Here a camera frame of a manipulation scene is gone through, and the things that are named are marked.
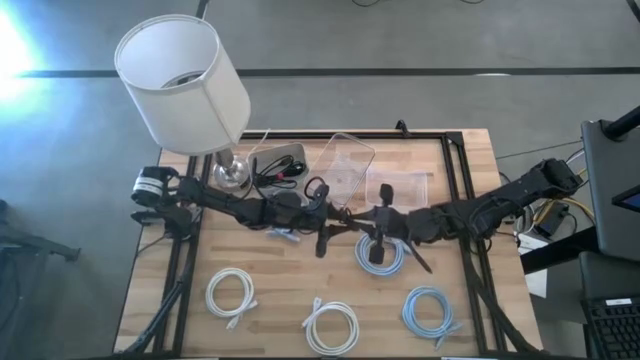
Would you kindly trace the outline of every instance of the keyboard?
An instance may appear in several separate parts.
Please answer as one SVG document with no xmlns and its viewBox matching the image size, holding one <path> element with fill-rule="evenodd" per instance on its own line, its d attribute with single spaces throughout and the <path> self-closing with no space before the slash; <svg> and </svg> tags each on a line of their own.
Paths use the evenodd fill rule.
<svg viewBox="0 0 640 360">
<path fill-rule="evenodd" d="M 640 359 L 640 296 L 585 300 L 582 306 L 603 359 Z"/>
</svg>

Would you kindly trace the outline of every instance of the lamp base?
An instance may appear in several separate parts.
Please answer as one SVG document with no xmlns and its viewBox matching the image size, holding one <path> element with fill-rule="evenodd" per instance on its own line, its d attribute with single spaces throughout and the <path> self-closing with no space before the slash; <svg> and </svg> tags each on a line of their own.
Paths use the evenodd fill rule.
<svg viewBox="0 0 640 360">
<path fill-rule="evenodd" d="M 242 157 L 231 155 L 229 150 L 216 153 L 213 178 L 218 187 L 226 192 L 236 192 L 250 185 L 249 163 Z"/>
</svg>

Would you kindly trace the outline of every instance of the coiled cable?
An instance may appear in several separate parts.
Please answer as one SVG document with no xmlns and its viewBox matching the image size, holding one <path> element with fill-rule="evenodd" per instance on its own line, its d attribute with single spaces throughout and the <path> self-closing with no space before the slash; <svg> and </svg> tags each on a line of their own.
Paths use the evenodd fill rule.
<svg viewBox="0 0 640 360">
<path fill-rule="evenodd" d="M 349 338 L 344 344 L 337 347 L 329 347 L 323 343 L 318 337 L 318 331 L 316 330 L 316 320 L 318 317 L 322 313 L 330 310 L 340 311 L 349 323 Z M 360 336 L 358 318 L 349 305 L 338 301 L 332 301 L 322 305 L 322 299 L 318 297 L 313 300 L 313 312 L 302 323 L 302 327 L 306 328 L 307 342 L 311 349 L 318 354 L 325 356 L 340 356 L 346 353 L 356 345 L 358 342 L 358 336 Z"/>
<path fill-rule="evenodd" d="M 420 296 L 431 296 L 438 300 L 440 305 L 442 305 L 444 318 L 439 327 L 429 329 L 418 323 L 418 319 L 416 319 L 415 305 L 416 300 Z M 440 290 L 431 286 L 420 286 L 411 290 L 402 308 L 402 319 L 404 320 L 405 325 L 407 325 L 407 328 L 417 336 L 427 339 L 437 339 L 436 350 L 440 349 L 440 346 L 447 336 L 462 327 L 461 323 L 453 322 L 453 310 L 451 309 L 451 305 L 449 304 L 447 297 L 440 292 Z"/>
<path fill-rule="evenodd" d="M 375 245 L 375 240 L 372 240 L 367 233 L 360 237 L 360 240 L 356 243 L 355 254 L 358 264 L 370 274 L 377 276 L 391 276 L 400 269 L 404 264 L 404 253 L 411 253 L 411 249 L 400 239 L 385 238 L 384 243 L 392 244 L 396 249 L 396 256 L 393 259 L 393 263 L 387 267 L 377 266 L 369 261 L 369 249 Z"/>
<path fill-rule="evenodd" d="M 235 310 L 222 310 L 216 305 L 213 301 L 213 291 L 216 288 L 218 283 L 226 278 L 227 276 L 236 276 L 242 282 L 242 286 L 244 287 L 244 298 L 242 299 L 242 304 Z M 251 281 L 251 276 L 247 274 L 244 270 L 236 269 L 236 268 L 227 268 L 219 271 L 215 274 L 211 280 L 209 281 L 209 285 L 207 286 L 207 292 L 205 293 L 205 300 L 207 301 L 207 309 L 209 311 L 219 317 L 228 318 L 232 317 L 227 324 L 227 330 L 232 330 L 238 325 L 240 319 L 242 319 L 242 314 L 244 314 L 247 310 L 253 309 L 258 306 L 258 302 L 253 298 L 253 281 Z"/>
</svg>

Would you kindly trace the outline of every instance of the black bracket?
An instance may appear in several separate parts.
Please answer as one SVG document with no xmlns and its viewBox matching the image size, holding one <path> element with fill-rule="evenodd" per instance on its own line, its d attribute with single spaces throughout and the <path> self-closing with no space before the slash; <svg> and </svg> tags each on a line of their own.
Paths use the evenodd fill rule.
<svg viewBox="0 0 640 360">
<path fill-rule="evenodd" d="M 456 144 L 458 147 L 464 146 L 464 137 L 462 137 L 462 132 L 459 131 L 447 131 L 446 133 L 447 139 L 452 143 Z"/>
<path fill-rule="evenodd" d="M 407 124 L 405 124 L 404 120 L 398 120 L 398 122 L 396 123 L 395 129 L 402 131 L 403 138 L 408 139 L 411 137 L 411 133 L 409 132 L 409 129 L 407 128 Z"/>
</svg>

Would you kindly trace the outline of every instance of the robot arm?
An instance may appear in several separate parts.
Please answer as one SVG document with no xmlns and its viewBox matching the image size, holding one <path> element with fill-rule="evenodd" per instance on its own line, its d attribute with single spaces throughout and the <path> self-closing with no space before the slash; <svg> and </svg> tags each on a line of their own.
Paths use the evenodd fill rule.
<svg viewBox="0 0 640 360">
<path fill-rule="evenodd" d="M 179 185 L 169 187 L 172 178 Z M 316 256 L 324 257 L 328 241 L 348 231 L 364 231 L 376 239 L 370 261 L 380 264 L 384 257 L 382 239 L 391 236 L 420 245 L 440 239 L 450 240 L 467 232 L 471 239 L 491 237 L 502 219 L 519 216 L 523 208 L 541 198 L 563 198 L 573 195 L 582 180 L 564 163 L 555 159 L 544 160 L 512 183 L 501 186 L 478 198 L 456 200 L 402 214 L 395 210 L 393 188 L 384 184 L 380 197 L 382 206 L 360 214 L 349 209 L 336 209 L 327 201 L 329 186 L 321 179 L 303 206 L 295 194 L 284 193 L 273 197 L 239 198 L 225 193 L 193 177 L 180 177 L 167 167 L 145 167 L 140 172 L 132 199 L 153 211 L 135 213 L 132 217 L 141 223 L 144 218 L 160 218 L 172 234 L 189 234 L 192 216 L 188 205 L 213 209 L 236 218 L 253 230 L 267 227 L 289 228 L 304 232 L 317 232 Z M 336 220 L 339 224 L 327 225 Z"/>
</svg>

